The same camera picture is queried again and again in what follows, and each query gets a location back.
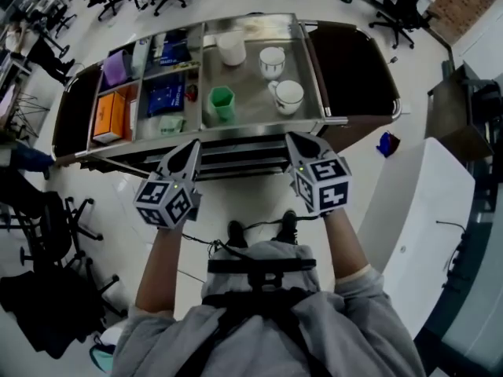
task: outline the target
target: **black harness strap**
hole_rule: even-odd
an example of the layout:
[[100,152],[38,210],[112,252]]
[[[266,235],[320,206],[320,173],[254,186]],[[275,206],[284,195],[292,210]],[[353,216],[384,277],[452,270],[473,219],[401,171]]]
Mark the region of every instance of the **black harness strap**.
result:
[[299,328],[299,320],[291,311],[298,302],[311,293],[297,287],[273,292],[228,292],[224,295],[207,296],[204,305],[217,309],[227,308],[218,319],[218,327],[206,341],[182,365],[176,377],[197,377],[202,374],[211,351],[228,335],[238,329],[247,319],[260,315],[274,321],[277,326],[302,350],[306,356],[311,375],[332,377],[326,367],[314,357],[307,347]]

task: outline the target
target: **metal tray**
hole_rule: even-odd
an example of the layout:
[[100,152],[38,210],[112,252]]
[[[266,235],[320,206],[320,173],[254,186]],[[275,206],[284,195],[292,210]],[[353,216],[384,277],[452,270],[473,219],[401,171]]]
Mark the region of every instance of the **metal tray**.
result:
[[[270,18],[286,19],[286,25],[277,22],[271,26]],[[323,108],[319,98],[318,85],[315,82],[310,57],[299,31],[298,21],[294,16],[250,16],[240,18],[241,24],[234,24],[231,31],[243,27],[245,33],[246,60],[236,67],[225,65],[215,45],[215,34],[205,36],[202,66],[202,105],[203,124],[207,128],[235,127],[250,124],[285,123],[321,119]],[[252,27],[253,35],[247,33]],[[282,115],[274,103],[269,91],[269,81],[264,79],[259,67],[259,54],[266,47],[276,46],[285,50],[286,65],[278,82],[290,79],[304,88],[304,100],[293,115]],[[235,94],[235,119],[231,123],[223,122],[207,106],[207,96],[211,88],[228,86]]]

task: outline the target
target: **blue box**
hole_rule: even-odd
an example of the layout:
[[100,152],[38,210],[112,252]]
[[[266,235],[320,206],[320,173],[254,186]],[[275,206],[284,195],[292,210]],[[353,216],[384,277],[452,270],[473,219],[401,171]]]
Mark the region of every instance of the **blue box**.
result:
[[153,90],[149,96],[149,117],[183,111],[185,84],[169,85]]

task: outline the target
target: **person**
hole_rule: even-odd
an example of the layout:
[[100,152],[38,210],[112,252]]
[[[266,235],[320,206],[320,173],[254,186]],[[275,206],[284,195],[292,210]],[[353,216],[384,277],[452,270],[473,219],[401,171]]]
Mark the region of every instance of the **person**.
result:
[[[282,287],[268,292],[274,306],[253,316],[260,305],[246,296],[255,292],[243,293],[251,290],[248,275],[209,273],[203,304],[180,321],[174,308],[182,226],[160,229],[114,352],[112,376],[424,375],[413,340],[383,292],[383,277],[367,262],[344,209],[327,214],[324,222],[334,292],[321,291],[314,269],[285,273]],[[235,221],[228,231],[227,246],[240,257],[312,258],[308,246],[296,244],[293,211],[284,215],[281,231],[270,242],[248,247]],[[244,261],[224,248],[211,259]],[[291,303],[274,300],[275,295],[293,302],[288,312],[277,313]],[[218,304],[222,300],[226,308]],[[231,309],[242,313],[224,317]],[[243,314],[251,317],[243,319]]]
[[9,133],[0,130],[0,167],[41,172],[44,178],[49,180],[52,165],[52,156],[16,141]]
[[9,19],[7,26],[6,48],[14,53],[19,53],[29,61],[38,64],[47,74],[64,86],[70,80],[67,73],[72,68],[75,60],[63,63],[54,56],[53,50],[42,36],[28,29],[28,23],[23,20],[23,14],[16,11]]

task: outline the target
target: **tiled floor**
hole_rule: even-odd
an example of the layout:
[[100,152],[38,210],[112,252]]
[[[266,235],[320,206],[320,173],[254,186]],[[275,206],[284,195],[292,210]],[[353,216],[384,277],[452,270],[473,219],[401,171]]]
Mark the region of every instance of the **tiled floor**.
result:
[[[250,12],[295,13],[300,19],[330,20],[357,24],[373,36],[384,57],[398,62],[390,65],[398,91],[409,107],[410,114],[398,122],[377,130],[362,141],[344,151],[354,175],[354,188],[347,208],[353,226],[358,230],[372,198],[384,159],[375,149],[380,134],[390,130],[402,139],[401,148],[417,144],[424,135],[427,112],[427,91],[442,78],[440,64],[447,60],[447,51],[425,31],[415,31],[416,49],[403,44],[397,50],[391,48],[391,33],[383,29],[370,29],[376,10],[361,0],[347,5],[340,0],[187,0],[186,9],[177,2],[168,2],[159,17],[154,17],[152,7],[138,12],[134,3],[126,2],[115,17],[97,21],[100,6],[91,9],[83,0],[73,0],[71,11],[78,13],[74,24],[58,39],[60,44],[70,44],[66,58],[89,65],[100,60],[106,53],[127,41],[140,38],[167,28],[192,22]],[[63,87],[37,68],[30,78],[27,92],[36,94],[40,101],[51,107],[43,122],[40,138],[35,147],[48,152],[57,108]],[[155,230],[143,224],[132,205],[140,179],[120,173],[101,174],[80,170],[73,165],[55,170],[45,183],[40,174],[28,174],[28,179],[41,189],[57,190],[61,196],[74,196],[77,203],[86,197],[96,200],[94,209],[86,214],[89,227],[102,232],[105,240],[94,242],[82,237],[82,248],[96,264],[103,277],[117,273],[121,281],[110,295],[125,304],[134,300],[143,272],[150,243]],[[244,224],[280,218],[288,208],[305,214],[303,203],[288,187],[288,175],[207,181],[200,183],[204,198],[197,223],[188,222],[185,232],[204,240],[225,239],[226,225],[231,218]],[[248,240],[254,242],[270,238],[273,227],[252,230]],[[16,235],[0,235],[0,274],[14,275],[24,271],[19,265],[18,253],[22,239]],[[326,234],[321,221],[299,224],[299,242],[312,246],[318,260],[318,272],[323,287],[333,285],[330,256]],[[207,248],[199,243],[183,241],[179,269],[205,279]],[[183,317],[190,306],[200,302],[201,282],[184,274],[178,274],[176,317]]]

